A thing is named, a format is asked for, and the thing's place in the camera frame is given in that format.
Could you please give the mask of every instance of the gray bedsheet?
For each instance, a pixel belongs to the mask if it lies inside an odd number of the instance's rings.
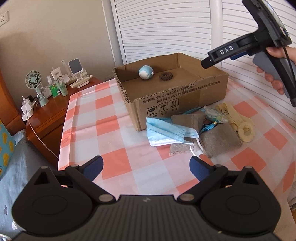
[[[17,143],[15,151],[0,180],[0,233],[11,238],[20,232],[11,215],[14,201],[40,166],[50,166],[32,143],[27,141],[25,130],[13,138]]]

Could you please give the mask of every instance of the blue face mask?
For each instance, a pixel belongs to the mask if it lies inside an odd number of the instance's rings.
[[[173,124],[171,118],[146,118],[147,137],[151,146],[161,146],[173,143],[193,145],[184,137],[199,139],[196,130],[190,127]]]

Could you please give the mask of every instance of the red and white tablecloth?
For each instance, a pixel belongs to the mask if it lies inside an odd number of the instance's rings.
[[[200,157],[230,170],[253,166],[278,199],[287,198],[295,174],[295,130],[271,107],[229,80],[226,98],[255,123],[256,137],[215,158]],[[170,146],[151,147],[146,131],[137,132],[115,79],[71,96],[61,141],[58,169],[82,165],[96,155],[104,169],[94,180],[120,194],[174,194],[198,180],[189,170],[191,153],[169,156]]]

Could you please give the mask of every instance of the gray fabric pouch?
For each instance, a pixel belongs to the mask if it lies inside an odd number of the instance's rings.
[[[205,114],[202,111],[198,111],[194,114],[189,115],[173,115],[171,118],[174,124],[193,128],[199,133],[202,129]],[[197,148],[197,141],[194,138],[185,137],[185,140],[193,142],[194,147]],[[190,152],[190,145],[176,143],[171,144],[170,146],[170,156],[185,152]]]
[[[200,135],[200,144],[204,148],[205,155],[211,158],[239,148],[242,142],[231,125],[225,123],[203,132]]]

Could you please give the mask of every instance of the brown hair tie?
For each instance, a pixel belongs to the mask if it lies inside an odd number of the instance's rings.
[[[171,80],[173,78],[173,74],[171,72],[163,72],[159,75],[159,78],[164,81]]]

